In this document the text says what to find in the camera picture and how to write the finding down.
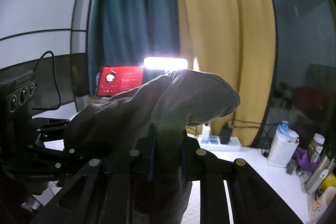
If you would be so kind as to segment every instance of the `black cable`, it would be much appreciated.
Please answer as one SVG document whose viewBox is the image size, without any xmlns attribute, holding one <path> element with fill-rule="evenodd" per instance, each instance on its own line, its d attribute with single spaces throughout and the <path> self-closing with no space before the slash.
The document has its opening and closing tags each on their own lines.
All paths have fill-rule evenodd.
<svg viewBox="0 0 336 224">
<path fill-rule="evenodd" d="M 260 127 L 254 127 L 254 126 L 250 126 L 250 127 L 240 127 L 240 126 L 229 126 L 229 127 L 233 127 L 233 128 L 260 128 Z"/>
<path fill-rule="evenodd" d="M 315 149 L 315 147 L 313 146 L 313 143 L 310 141 L 309 144 L 312 146 L 312 148 L 314 149 L 314 151 L 319 155 L 319 157 L 321 156 L 320 153 L 317 152 L 317 150 Z"/>
<path fill-rule="evenodd" d="M 191 130 L 194 130 L 195 132 L 196 132 L 196 136 L 198 137 L 200 134 L 198 133 L 198 131 L 197 131 L 197 128 L 196 129 L 194 129 L 194 128 L 192 128 L 192 127 L 187 127 L 187 128 L 189 128 L 189 129 L 191 129 Z"/>
<path fill-rule="evenodd" d="M 228 122 L 229 121 L 233 121 L 233 122 L 244 122 L 244 123 L 254 123 L 254 124 L 260 124 L 260 122 L 249 122 L 249 121 L 242 121 L 242 120 L 237 120 L 237 119 L 230 119 L 230 120 L 227 120 Z M 282 122 L 273 122 L 273 123 L 266 123 L 265 126 L 272 126 L 274 124 L 280 124 Z"/>
<path fill-rule="evenodd" d="M 43 107 L 33 107 L 33 110 L 57 110 L 61 107 L 62 101 L 61 101 L 61 94 L 59 92 L 59 88 L 58 88 L 58 84 L 57 84 L 57 80 L 56 80 L 56 66 L 55 66 L 55 55 L 52 51 L 46 51 L 44 54 L 41 55 L 40 59 L 37 61 L 35 67 L 34 67 L 34 72 L 38 66 L 38 64 L 40 63 L 40 61 L 43 59 L 43 57 L 45 57 L 47 54 L 51 54 L 52 56 L 52 67 L 53 67 L 53 75 L 54 75 L 54 81 L 55 81 L 55 86 L 56 86 L 56 90 L 57 90 L 57 94 L 58 94 L 58 106 L 56 107 L 50 107 L 50 108 L 43 108 Z"/>
<path fill-rule="evenodd" d="M 273 124 L 267 132 L 266 132 L 266 130 L 263 130 L 263 132 L 265 132 L 266 137 L 267 137 L 268 140 L 269 140 L 269 150 L 271 149 L 271 138 L 270 138 L 270 136 L 269 136 L 268 134 L 269 134 L 269 132 L 272 130 L 272 128 L 273 128 L 274 126 L 276 126 L 276 125 L 278 125 L 278 124 L 277 124 L 277 123 Z M 268 157 L 268 152 L 265 152 L 265 153 L 267 153 L 267 155 L 265 155 L 264 152 L 263 152 L 263 146 L 264 146 L 264 144 L 265 144 L 265 140 L 266 140 L 266 138 L 265 138 L 264 141 L 262 142 L 262 146 L 261 146 L 261 154 L 262 154 L 264 157 L 267 158 L 267 157 Z"/>
<path fill-rule="evenodd" d="M 237 119 L 230 119 L 230 120 L 227 120 L 227 121 L 261 124 L 261 122 L 248 122 L 248 121 L 242 121 L 242 120 L 237 120 Z"/>
</svg>

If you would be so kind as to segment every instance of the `white power strip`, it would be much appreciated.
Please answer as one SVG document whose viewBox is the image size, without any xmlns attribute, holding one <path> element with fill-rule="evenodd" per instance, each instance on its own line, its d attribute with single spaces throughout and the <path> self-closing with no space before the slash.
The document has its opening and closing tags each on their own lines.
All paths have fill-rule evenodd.
<svg viewBox="0 0 336 224">
<path fill-rule="evenodd" d="M 228 144 L 221 144 L 218 136 L 210 136 L 208 143 L 203 143 L 202 138 L 198 138 L 199 146 L 209 151 L 239 151 L 241 148 L 238 137 L 230 137 Z"/>
</svg>

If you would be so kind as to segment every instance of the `camera lens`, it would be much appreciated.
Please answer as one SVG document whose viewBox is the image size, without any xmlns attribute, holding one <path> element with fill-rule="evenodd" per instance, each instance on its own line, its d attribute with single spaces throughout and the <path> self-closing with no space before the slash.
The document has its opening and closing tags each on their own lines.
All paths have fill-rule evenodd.
<svg viewBox="0 0 336 224">
<path fill-rule="evenodd" d="M 34 89 L 35 89 L 35 86 L 34 84 L 31 84 L 30 85 L 30 88 L 29 88 L 29 95 L 32 96 L 33 92 L 34 92 Z"/>
<path fill-rule="evenodd" d="M 27 88 L 23 87 L 20 92 L 20 104 L 23 104 L 25 102 L 26 95 L 27 95 Z"/>
<path fill-rule="evenodd" d="M 10 99 L 10 102 L 9 102 L 9 110 L 11 112 L 15 111 L 15 109 L 16 109 L 16 102 L 17 102 L 16 96 L 13 95 L 12 98 Z"/>
</svg>

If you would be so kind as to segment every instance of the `white plastic basket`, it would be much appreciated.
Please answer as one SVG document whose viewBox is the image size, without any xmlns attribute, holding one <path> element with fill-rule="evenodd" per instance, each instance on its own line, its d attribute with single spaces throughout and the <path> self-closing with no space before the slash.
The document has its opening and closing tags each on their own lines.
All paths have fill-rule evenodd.
<svg viewBox="0 0 336 224">
<path fill-rule="evenodd" d="M 286 167 L 298 145 L 299 138 L 288 138 L 277 130 L 267 157 L 268 164 L 278 167 Z"/>
</svg>

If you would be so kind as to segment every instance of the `yellow curtain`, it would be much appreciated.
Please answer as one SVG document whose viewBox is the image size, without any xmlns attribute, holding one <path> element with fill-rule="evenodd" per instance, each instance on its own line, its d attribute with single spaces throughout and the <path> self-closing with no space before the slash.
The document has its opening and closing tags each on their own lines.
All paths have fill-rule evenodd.
<svg viewBox="0 0 336 224">
<path fill-rule="evenodd" d="M 189 64 L 196 58 L 200 71 L 220 75 L 239 92 L 236 119 L 261 122 L 274 68 L 272 0 L 178 0 L 178 5 L 181 55 Z M 227 119 L 211 122 L 212 134 Z M 247 146 L 257 131 L 236 128 L 233 135 Z"/>
</svg>

